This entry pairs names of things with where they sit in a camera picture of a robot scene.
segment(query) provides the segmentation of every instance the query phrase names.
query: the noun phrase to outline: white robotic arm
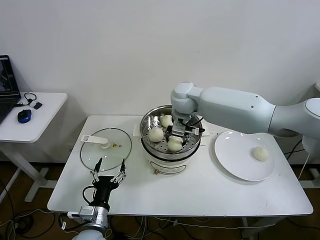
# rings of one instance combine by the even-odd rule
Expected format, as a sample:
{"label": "white robotic arm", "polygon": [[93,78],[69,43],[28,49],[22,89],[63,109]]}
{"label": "white robotic arm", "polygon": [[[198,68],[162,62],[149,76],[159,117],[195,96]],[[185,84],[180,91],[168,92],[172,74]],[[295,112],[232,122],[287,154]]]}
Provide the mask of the white robotic arm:
{"label": "white robotic arm", "polygon": [[185,125],[197,114],[209,123],[246,134],[302,134],[308,153],[320,151],[320,98],[275,106],[255,93],[220,87],[203,89],[183,82],[172,91],[171,103],[174,135],[184,135]]}

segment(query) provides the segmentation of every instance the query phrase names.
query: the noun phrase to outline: power cord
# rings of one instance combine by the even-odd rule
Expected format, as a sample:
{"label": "power cord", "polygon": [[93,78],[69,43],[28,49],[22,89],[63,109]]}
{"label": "power cord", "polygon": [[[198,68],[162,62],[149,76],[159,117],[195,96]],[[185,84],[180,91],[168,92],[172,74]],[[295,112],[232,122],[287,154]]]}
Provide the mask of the power cord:
{"label": "power cord", "polygon": [[303,226],[303,225],[300,225],[300,224],[297,224],[293,221],[291,221],[289,218],[286,218],[288,220],[289,223],[297,226],[297,227],[300,227],[300,228],[307,228],[307,229],[316,229],[316,230],[320,230],[320,227],[316,227],[316,226]]}
{"label": "power cord", "polygon": [[296,147],[302,142],[302,139],[300,141],[297,142],[297,144],[292,148],[291,152],[287,152],[286,154],[289,154],[289,156],[286,158],[287,160],[289,160],[289,158],[291,157],[291,155],[295,152]]}
{"label": "power cord", "polygon": [[[12,231],[13,231],[13,234],[14,234],[14,238],[13,238],[13,239],[15,239],[15,238],[16,238],[16,231],[15,231],[15,210],[14,210],[14,204],[13,204],[13,202],[12,202],[12,199],[11,199],[11,197],[10,197],[10,194],[9,194],[9,192],[8,192],[5,184],[4,184],[1,180],[0,180],[0,183],[1,183],[1,185],[3,186],[3,189],[5,190],[8,198],[9,198],[10,205],[11,205],[11,210],[12,210],[12,219],[6,222],[6,223],[9,223],[9,224],[5,227],[5,233],[4,233],[5,239],[7,240],[7,239],[10,238],[10,235],[11,235],[11,232],[12,232]],[[11,227],[11,230],[10,230],[10,232],[9,232],[9,234],[8,234],[8,227],[9,227],[10,223],[11,223],[12,227]]]}
{"label": "power cord", "polygon": [[305,149],[300,149],[300,150],[297,150],[297,151],[293,151],[292,153],[294,154],[294,153],[298,153],[298,152],[302,152],[302,151],[305,151]]}
{"label": "power cord", "polygon": [[[38,235],[36,235],[36,236],[26,236],[26,235],[24,235],[25,233],[27,233],[27,232],[32,228],[32,225],[33,225],[33,223],[34,223],[34,220],[33,220],[32,216],[31,216],[32,221],[31,221],[28,225],[26,225],[25,227],[18,227],[17,230],[16,230],[16,232],[17,232],[21,237],[23,237],[23,238],[25,238],[25,239],[37,239],[37,238],[41,237],[42,235],[44,235],[45,233],[47,233],[47,232],[54,226],[54,224],[55,224],[55,222],[56,222],[56,215],[55,215],[53,212],[50,212],[50,214],[53,215],[52,223],[51,223],[50,227],[49,227],[48,229],[46,229],[45,231],[43,231],[42,233],[40,233],[40,234],[38,234]],[[19,217],[19,220],[18,220],[17,222],[15,222],[15,223],[16,223],[16,224],[20,224],[21,222],[24,221],[23,219],[24,219],[24,218]]]}
{"label": "power cord", "polygon": [[167,239],[165,236],[163,236],[162,234],[160,234],[160,233],[158,233],[158,232],[155,232],[154,230],[151,230],[151,229],[149,228],[149,219],[148,219],[148,217],[146,217],[145,221],[146,221],[146,229],[148,229],[148,231],[149,231],[150,233],[156,234],[156,235],[160,236],[161,238],[163,238],[164,240],[168,240],[168,239]]}
{"label": "power cord", "polygon": [[304,164],[303,164],[303,167],[302,167],[302,169],[301,169],[301,172],[300,172],[300,174],[299,174],[298,180],[300,179],[301,174],[302,174],[303,170],[305,169],[305,166],[306,166],[309,158],[310,158],[310,154],[308,154],[308,156],[306,157],[306,160],[305,160],[305,162],[304,162]]}
{"label": "power cord", "polygon": [[133,235],[133,236],[126,235],[126,237],[128,237],[129,239],[134,239],[138,235],[138,233],[140,232],[140,229],[142,228],[143,221],[144,221],[144,216],[142,216],[141,223],[138,224],[139,228],[138,228],[138,231],[136,231],[135,235]]}
{"label": "power cord", "polygon": [[196,221],[199,222],[199,223],[206,223],[206,222],[208,222],[210,219],[211,219],[211,217],[209,217],[207,220],[201,221],[201,220],[198,220],[198,219],[196,219],[195,217],[193,217],[193,220],[196,220]]}
{"label": "power cord", "polygon": [[204,117],[201,117],[199,121],[196,121],[196,122],[195,122],[194,124],[192,124],[191,126],[197,125],[197,124],[200,123],[203,119],[204,119]]}
{"label": "power cord", "polygon": [[64,231],[67,231],[67,232],[70,232],[70,231],[73,231],[77,228],[80,228],[86,224],[89,224],[91,223],[90,221],[84,221],[83,223],[80,223],[76,226],[73,226],[73,227],[70,227],[70,228],[63,228],[63,224],[64,224],[64,221],[63,221],[63,216],[65,217],[67,214],[66,213],[60,213],[59,216],[58,216],[58,224],[60,226],[60,228],[62,228]]}
{"label": "power cord", "polygon": [[[166,220],[166,219],[162,219],[159,217],[156,217],[156,219],[159,220]],[[270,224],[270,225],[264,225],[264,226],[237,226],[237,227],[225,227],[225,226],[204,226],[204,225],[195,225],[195,224],[186,224],[186,223],[182,223],[182,222],[178,222],[176,221],[171,221],[171,220],[167,220],[169,222],[172,222],[174,224],[180,224],[180,225],[184,225],[184,226],[191,226],[191,227],[200,227],[200,228],[208,228],[208,229],[230,229],[230,230],[236,230],[236,229],[259,229],[259,228],[267,228],[267,227],[271,227],[276,225],[274,224]]]}
{"label": "power cord", "polygon": [[[182,119],[179,118],[178,120],[183,126],[185,127],[188,127],[188,128],[192,128],[194,126],[193,125],[188,125],[188,124],[185,124],[184,121]],[[204,128],[199,128],[199,133],[203,133],[204,131],[206,131]]]}
{"label": "power cord", "polygon": [[199,239],[199,238],[196,238],[196,237],[192,236],[192,235],[187,231],[187,229],[185,228],[185,226],[183,226],[183,225],[180,225],[180,226],[183,228],[183,230],[186,232],[186,234],[188,234],[188,236],[189,236],[191,239],[193,239],[193,240],[201,240],[201,239]]}
{"label": "power cord", "polygon": [[110,216],[110,219],[109,219],[110,228],[111,228],[112,233],[113,233],[113,239],[115,239],[115,240],[125,240],[125,239],[127,239],[127,237],[125,236],[125,234],[123,232],[119,232],[119,231],[115,230],[115,228],[112,225],[113,218],[114,218],[114,216]]}
{"label": "power cord", "polygon": [[170,227],[172,224],[168,224],[168,223],[169,223],[168,220],[166,220],[166,222],[164,223],[164,225],[161,226],[160,220],[158,219],[159,227],[160,227],[161,229],[166,229],[166,228]]}

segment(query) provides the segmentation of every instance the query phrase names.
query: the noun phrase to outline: white table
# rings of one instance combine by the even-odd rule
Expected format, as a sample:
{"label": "white table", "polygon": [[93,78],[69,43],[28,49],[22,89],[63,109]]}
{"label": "white table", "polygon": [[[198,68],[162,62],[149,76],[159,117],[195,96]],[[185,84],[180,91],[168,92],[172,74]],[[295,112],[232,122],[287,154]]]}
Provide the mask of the white table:
{"label": "white table", "polygon": [[[19,149],[10,143],[34,143],[45,131],[51,120],[57,114],[61,106],[67,100],[66,93],[34,92],[37,101],[43,104],[39,109],[30,106],[15,107],[0,124],[0,150],[18,167],[6,189],[9,190],[13,182],[19,175],[20,170],[24,171],[34,180],[32,187],[25,197],[26,202],[32,202],[39,188],[53,189],[57,181],[45,179],[48,168],[42,168],[38,172],[20,153]],[[21,101],[27,103],[24,92],[21,92]],[[31,120],[27,123],[19,123],[17,115],[23,109],[31,109]],[[5,197],[6,192],[0,195],[0,202]]]}
{"label": "white table", "polygon": [[[88,117],[53,190],[48,209],[55,212],[78,211],[87,205],[82,190],[91,185],[92,177],[80,158],[80,137],[113,127],[123,129],[131,136],[132,151],[125,162],[127,178],[110,196],[111,215],[269,217],[256,223],[256,226],[264,226],[284,217],[313,212],[304,190],[271,135],[261,134],[261,137],[273,146],[275,169],[269,178],[261,182],[237,179],[219,164],[210,148],[217,134],[226,129],[209,123],[205,125],[210,136],[201,140],[205,146],[199,148],[183,173],[155,175],[144,158],[141,140],[133,137],[134,124],[138,124],[141,118],[126,115]],[[100,174],[115,176],[118,172],[119,167]],[[247,229],[242,234],[248,237],[261,230]]]}

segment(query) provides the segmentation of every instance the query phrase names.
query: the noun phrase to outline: floor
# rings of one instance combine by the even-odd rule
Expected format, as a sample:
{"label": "floor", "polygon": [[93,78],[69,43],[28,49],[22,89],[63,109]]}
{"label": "floor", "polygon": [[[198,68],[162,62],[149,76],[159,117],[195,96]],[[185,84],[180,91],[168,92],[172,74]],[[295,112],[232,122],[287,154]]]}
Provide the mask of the floor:
{"label": "floor", "polygon": [[[41,169],[41,166],[35,166],[38,170]],[[14,174],[16,167],[11,163],[0,163],[0,180],[3,181],[4,184],[7,184],[11,176]],[[50,180],[57,180],[63,170],[63,166],[50,166],[50,170],[47,174],[47,178]],[[299,174],[300,169],[293,169],[296,174]],[[307,170],[304,171],[302,175],[302,180],[309,180],[311,178],[310,174]],[[21,211],[29,210],[29,209],[37,209],[37,208],[46,208],[47,202],[52,193],[52,189],[41,189],[36,195],[33,202],[24,202],[24,198],[28,192],[28,189],[32,185],[32,180],[23,172],[20,173],[17,180],[14,182],[12,188],[9,193],[13,202],[14,213],[19,213]],[[320,228],[320,189],[307,189],[306,194],[309,197],[313,208],[314,213],[310,216],[300,216],[300,217],[291,217],[290,219],[300,225],[304,226],[313,226]],[[7,220],[12,218],[12,208],[10,205],[10,201],[8,197],[6,197],[3,202],[0,204],[0,225],[5,223]],[[33,214],[34,223],[30,231],[25,233],[27,237],[36,236],[47,228],[53,222],[54,216],[53,214],[44,214],[39,211]],[[242,221],[239,218],[211,218],[205,223],[197,222],[192,218],[179,218],[179,221],[188,224],[194,225],[207,225],[207,226],[226,226],[226,227],[238,227],[242,226]],[[77,223],[72,219],[68,219],[67,226],[72,227]],[[136,220],[132,216],[114,216],[111,219],[112,228],[115,232],[122,232],[126,235],[133,236],[139,225]],[[149,228],[151,230],[155,230],[159,228],[159,221],[153,217],[148,218]],[[208,228],[200,228],[195,226],[186,226],[186,230],[193,237],[187,235],[185,230],[181,226],[173,226],[172,224],[168,224],[168,227],[165,229],[160,229],[157,233],[162,234],[167,240],[211,240],[211,239],[226,239],[226,240],[240,240],[241,239],[241,231],[240,230],[226,230],[226,229],[208,229]],[[0,227],[0,240],[5,239],[5,230],[6,225]],[[137,237],[141,237],[142,231],[137,235]],[[70,240],[72,239],[76,233],[65,233],[58,225],[57,219],[54,222],[53,227],[46,232],[44,235],[39,236],[34,239],[44,239],[44,240]],[[144,239],[146,240],[160,240],[164,239],[154,233],[148,235]],[[20,235],[16,235],[16,240],[25,239]],[[259,240],[283,240],[283,239],[291,239],[291,240],[301,240],[301,239],[310,239],[310,240],[320,240],[320,229],[314,228],[304,228],[298,227],[287,221],[286,219],[280,221],[277,225],[269,227],[268,229],[262,231],[259,234]]]}

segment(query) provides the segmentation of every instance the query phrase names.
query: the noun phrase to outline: blue computer mouse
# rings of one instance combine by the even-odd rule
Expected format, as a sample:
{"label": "blue computer mouse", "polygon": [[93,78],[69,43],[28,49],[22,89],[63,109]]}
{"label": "blue computer mouse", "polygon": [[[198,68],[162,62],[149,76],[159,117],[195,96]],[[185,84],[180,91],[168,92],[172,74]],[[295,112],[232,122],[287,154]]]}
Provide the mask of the blue computer mouse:
{"label": "blue computer mouse", "polygon": [[23,109],[21,112],[18,113],[18,122],[21,124],[25,124],[30,121],[31,119],[31,110],[30,109]]}

